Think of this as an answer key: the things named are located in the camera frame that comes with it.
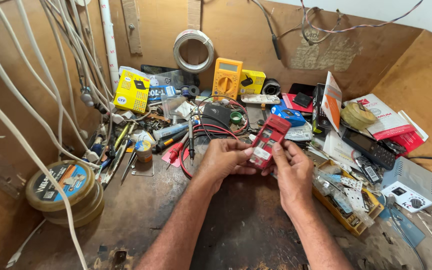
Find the blue object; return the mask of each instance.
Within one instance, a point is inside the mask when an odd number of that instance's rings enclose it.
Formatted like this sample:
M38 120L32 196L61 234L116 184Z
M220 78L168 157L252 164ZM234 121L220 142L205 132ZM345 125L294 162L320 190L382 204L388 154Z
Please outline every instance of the blue object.
M149 101L159 101L161 100L161 95L174 96L176 95L176 89L172 86L167 86L167 85L149 87L149 92L148 92Z
M271 108L271 113L287 120L291 126L303 126L306 123L301 113L298 110L287 108L282 99L281 103Z
M384 196L379 196L378 201L381 204L384 204L385 203ZM397 222L399 222L399 226L401 227L401 230L404 231L411 244L414 247L416 247L419 243L421 243L421 241L426 236L405 215L403 215L398 209L396 209L396 207L393 207L392 211L393 211L394 219ZM403 235L399 232L398 228L393 223L393 219L391 218L391 215L389 214L389 209L386 207L386 205L384 205L384 210L379 214L379 217L382 218L382 220L384 220L385 222L390 222L393 230L398 234L399 237L401 237L404 240L404 242L406 242Z

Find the workbench surface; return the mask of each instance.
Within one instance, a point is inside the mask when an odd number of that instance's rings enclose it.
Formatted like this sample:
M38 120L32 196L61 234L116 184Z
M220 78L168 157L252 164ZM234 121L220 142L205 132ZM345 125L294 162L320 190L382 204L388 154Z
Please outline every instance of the workbench surface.
M189 182L181 168L170 166L166 170L161 156L154 155L153 177L129 173L121 186L129 156L125 155L105 190L102 215L76 229L88 268L93 270L132 270L158 236ZM196 155L193 168L200 158ZM189 158L185 164L191 168ZM151 163L137 163L136 169L151 173ZM411 248L381 218L356 238L313 199L355 269L421 268ZM417 249L426 269L432 269L431 234L415 214L410 220L426 235ZM281 207L277 181L261 175L226 178L209 205L190 269L288 270L306 269L307 263L299 236ZM81 269L69 230L46 222L13 269Z

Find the yellow tool tray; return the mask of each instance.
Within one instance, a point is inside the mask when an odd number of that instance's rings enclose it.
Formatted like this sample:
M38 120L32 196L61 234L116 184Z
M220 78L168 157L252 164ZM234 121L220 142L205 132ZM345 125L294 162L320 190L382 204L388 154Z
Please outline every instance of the yellow tool tray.
M336 165L336 163L334 163L332 160L329 159L329 160L325 161L324 163L322 163L321 165L319 165L319 168L323 168L325 166L330 166L330 165ZM347 178L354 179L354 177L352 177L349 173L347 173L341 167L340 167L340 169L343 172L342 173L343 176L345 176ZM368 195L369 199L371 200L371 203L374 205L373 208L369 211L368 215L371 219L375 220L375 218L385 209L385 207L376 199L376 197L370 191L368 191L364 187L361 190L361 193L363 193L363 192ZM341 224L343 224L343 226L346 228L346 230L348 230L352 235L358 237L368 227L368 226L366 226L366 224L364 224L361 221L358 224L356 224L355 226L351 226L351 223L357 218L355 214L352 214L348 218L345 218L338 211L338 209L336 209L336 207L334 207L334 205L325 196L323 196L318 191L318 189L315 188L314 186L312 187L312 193L324 206L326 206L326 208L333 214L333 216Z

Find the red card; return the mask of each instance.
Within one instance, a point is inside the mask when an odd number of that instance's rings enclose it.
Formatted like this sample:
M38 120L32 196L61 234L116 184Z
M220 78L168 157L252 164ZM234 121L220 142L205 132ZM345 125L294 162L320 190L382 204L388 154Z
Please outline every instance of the red card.
M174 146L171 147L165 154L164 156L161 158L162 160L164 160L165 162L168 162L170 160L170 155L171 155L171 150L174 149ZM183 160L185 160L187 157L189 156L189 150L188 148L186 148L186 150L184 150L184 155L183 155ZM180 163L180 157L178 156L173 163L170 163L171 165L173 165L176 168L179 168L181 166Z
M281 93L281 96L283 97L283 101L284 101L284 103L288 109L293 109L293 110L297 110L297 111L305 112L305 113L312 113L313 112L313 103L312 102L309 103L308 107L303 107L303 106L300 106L300 105L293 102L293 99L296 97L296 95Z

